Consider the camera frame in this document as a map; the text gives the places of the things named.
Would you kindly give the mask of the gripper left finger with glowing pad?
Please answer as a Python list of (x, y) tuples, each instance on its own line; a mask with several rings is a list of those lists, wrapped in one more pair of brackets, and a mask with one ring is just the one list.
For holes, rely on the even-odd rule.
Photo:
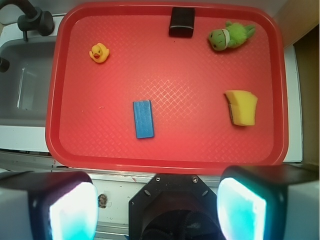
[(2, 240), (92, 240), (98, 218), (98, 191), (83, 171), (0, 174)]

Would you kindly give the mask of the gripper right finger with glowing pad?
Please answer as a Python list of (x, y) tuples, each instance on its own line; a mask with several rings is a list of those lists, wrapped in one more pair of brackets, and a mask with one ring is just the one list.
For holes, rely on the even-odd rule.
[(318, 240), (320, 169), (229, 166), (217, 189), (217, 215), (227, 240)]

